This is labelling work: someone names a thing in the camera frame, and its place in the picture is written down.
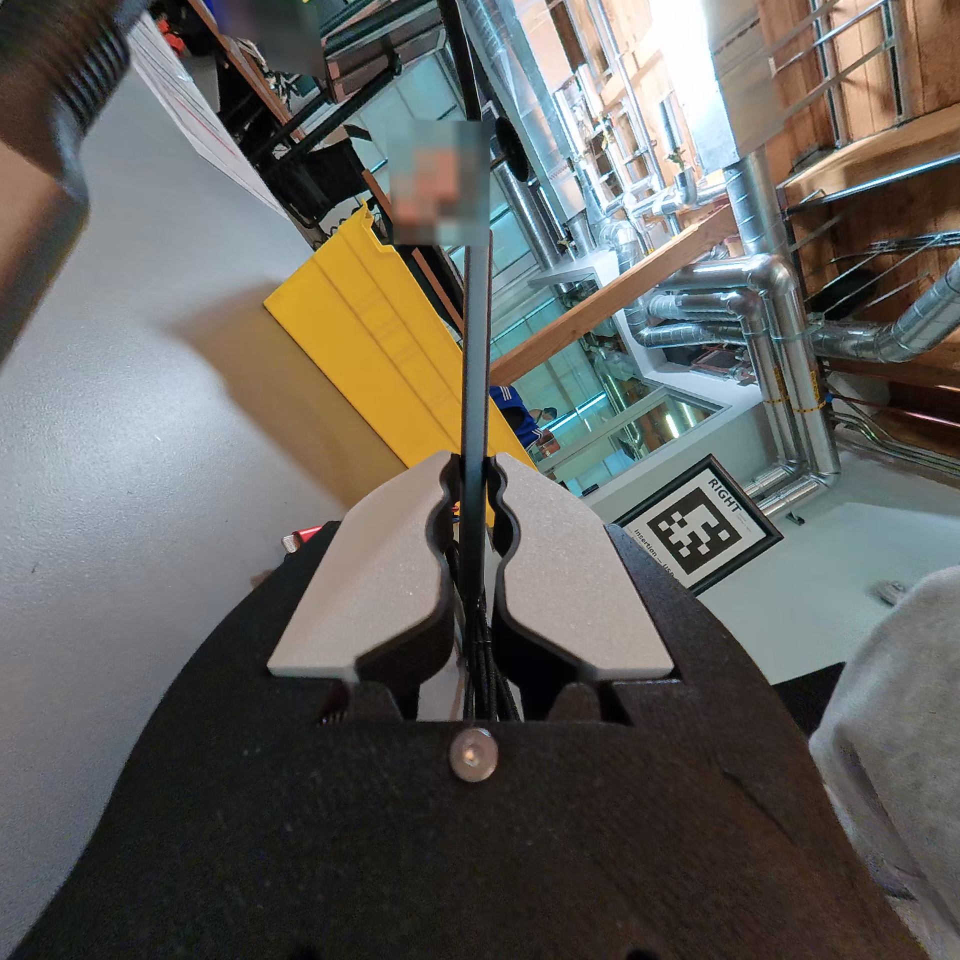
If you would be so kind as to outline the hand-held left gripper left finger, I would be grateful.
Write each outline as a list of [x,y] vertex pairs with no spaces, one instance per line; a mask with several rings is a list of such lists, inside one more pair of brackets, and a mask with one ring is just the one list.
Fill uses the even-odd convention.
[[276,677],[421,685],[450,658],[459,457],[441,450],[346,514],[268,660]]

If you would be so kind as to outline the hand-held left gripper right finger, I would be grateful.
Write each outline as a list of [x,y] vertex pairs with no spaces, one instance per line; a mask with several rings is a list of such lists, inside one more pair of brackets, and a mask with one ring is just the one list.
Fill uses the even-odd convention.
[[603,522],[507,453],[489,462],[493,647],[515,683],[658,680],[674,661]]

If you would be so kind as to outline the thin dark strip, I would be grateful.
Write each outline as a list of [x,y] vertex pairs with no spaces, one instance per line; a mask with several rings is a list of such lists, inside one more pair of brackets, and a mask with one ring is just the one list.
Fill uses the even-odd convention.
[[486,466],[489,442],[492,240],[490,139],[482,117],[472,47],[460,6],[438,2],[462,93],[465,125],[457,134],[456,216],[464,242],[462,439],[459,591],[465,625],[481,618],[486,544]]

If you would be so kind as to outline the grey desk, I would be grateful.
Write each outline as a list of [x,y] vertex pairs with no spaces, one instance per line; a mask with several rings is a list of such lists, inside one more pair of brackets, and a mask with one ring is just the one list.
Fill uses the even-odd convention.
[[268,661],[406,469],[264,306],[301,234],[131,71],[2,365],[2,958],[907,958],[810,744],[605,527],[676,666],[403,719]]

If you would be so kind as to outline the framed marker sign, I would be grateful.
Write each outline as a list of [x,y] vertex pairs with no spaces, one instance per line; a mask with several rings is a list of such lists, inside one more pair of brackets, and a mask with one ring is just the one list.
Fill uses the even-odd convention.
[[713,455],[678,474],[614,525],[694,595],[784,539]]

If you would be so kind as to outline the yellow plastic bin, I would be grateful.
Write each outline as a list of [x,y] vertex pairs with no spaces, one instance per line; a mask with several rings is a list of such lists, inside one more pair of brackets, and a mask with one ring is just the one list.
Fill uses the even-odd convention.
[[361,206],[265,300],[405,468],[462,442],[462,349]]

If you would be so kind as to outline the wooden beam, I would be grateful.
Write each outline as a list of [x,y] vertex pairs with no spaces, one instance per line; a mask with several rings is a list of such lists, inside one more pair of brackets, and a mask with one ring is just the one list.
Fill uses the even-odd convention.
[[493,361],[491,382],[502,386],[515,383],[737,232],[737,221],[729,205],[710,212],[702,221],[691,224],[638,264]]

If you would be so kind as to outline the silver ventilation ducts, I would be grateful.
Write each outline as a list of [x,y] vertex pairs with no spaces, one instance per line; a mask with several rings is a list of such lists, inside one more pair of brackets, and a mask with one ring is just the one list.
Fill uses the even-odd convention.
[[769,519],[838,480],[820,358],[906,362],[958,329],[958,264],[896,321],[812,328],[789,254],[765,144],[783,126],[757,2],[651,2],[654,26],[700,159],[721,162],[737,233],[662,285],[740,306],[742,338],[770,412],[778,459],[745,492]]

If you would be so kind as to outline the person's knit clothing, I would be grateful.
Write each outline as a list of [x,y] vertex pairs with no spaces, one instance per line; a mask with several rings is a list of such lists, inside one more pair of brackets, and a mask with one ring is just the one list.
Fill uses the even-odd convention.
[[958,567],[924,577],[874,627],[809,746],[873,881],[931,958],[958,958]]

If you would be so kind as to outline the black chair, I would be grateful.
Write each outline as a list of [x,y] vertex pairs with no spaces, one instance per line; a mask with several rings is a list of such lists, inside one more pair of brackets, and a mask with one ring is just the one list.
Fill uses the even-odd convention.
[[322,222],[343,202],[368,190],[365,166],[346,136],[302,154],[293,163],[270,168],[271,192],[307,234],[327,238]]

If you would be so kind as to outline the white paper sheet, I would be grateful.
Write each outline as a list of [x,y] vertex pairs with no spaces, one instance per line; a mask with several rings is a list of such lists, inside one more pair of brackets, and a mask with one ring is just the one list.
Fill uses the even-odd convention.
[[267,208],[287,214],[240,150],[150,13],[128,36],[131,65],[194,150]]

